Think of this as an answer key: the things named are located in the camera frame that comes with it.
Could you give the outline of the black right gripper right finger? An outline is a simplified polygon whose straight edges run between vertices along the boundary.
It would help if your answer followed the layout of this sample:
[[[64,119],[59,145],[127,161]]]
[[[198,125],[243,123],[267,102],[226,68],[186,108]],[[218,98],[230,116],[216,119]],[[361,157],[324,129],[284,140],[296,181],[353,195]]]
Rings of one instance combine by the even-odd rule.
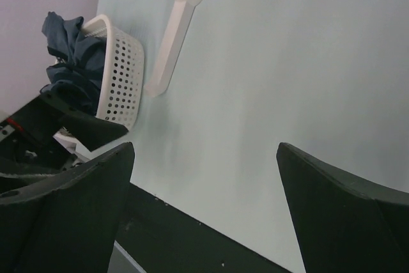
[[[276,159],[306,272],[408,272],[408,193],[289,143]]]

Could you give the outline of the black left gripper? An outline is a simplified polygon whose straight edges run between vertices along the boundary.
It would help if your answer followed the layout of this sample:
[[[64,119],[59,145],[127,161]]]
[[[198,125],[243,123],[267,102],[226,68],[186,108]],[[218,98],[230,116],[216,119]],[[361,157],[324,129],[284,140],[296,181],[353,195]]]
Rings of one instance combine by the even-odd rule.
[[[89,151],[128,133],[118,123],[79,111],[64,113],[53,95],[38,95],[1,122],[1,176],[48,177],[75,166],[77,156],[54,136],[63,127]]]

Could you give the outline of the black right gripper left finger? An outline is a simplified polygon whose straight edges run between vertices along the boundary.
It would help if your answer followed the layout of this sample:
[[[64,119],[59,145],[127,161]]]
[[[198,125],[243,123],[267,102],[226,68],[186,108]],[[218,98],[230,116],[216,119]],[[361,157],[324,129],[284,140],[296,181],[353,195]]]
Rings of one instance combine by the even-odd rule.
[[[123,143],[54,171],[1,159],[2,272],[106,272],[125,206],[135,151]]]

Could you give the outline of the navy blue t-shirt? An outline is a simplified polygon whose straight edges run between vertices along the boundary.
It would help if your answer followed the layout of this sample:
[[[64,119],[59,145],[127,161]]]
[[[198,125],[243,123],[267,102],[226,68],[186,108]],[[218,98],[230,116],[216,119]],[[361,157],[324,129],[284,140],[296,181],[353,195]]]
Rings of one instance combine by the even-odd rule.
[[[56,64],[46,69],[49,83],[40,91],[51,91],[70,106],[94,116],[102,89],[106,39],[86,36],[83,23],[82,16],[71,20],[56,12],[46,16],[42,33]]]

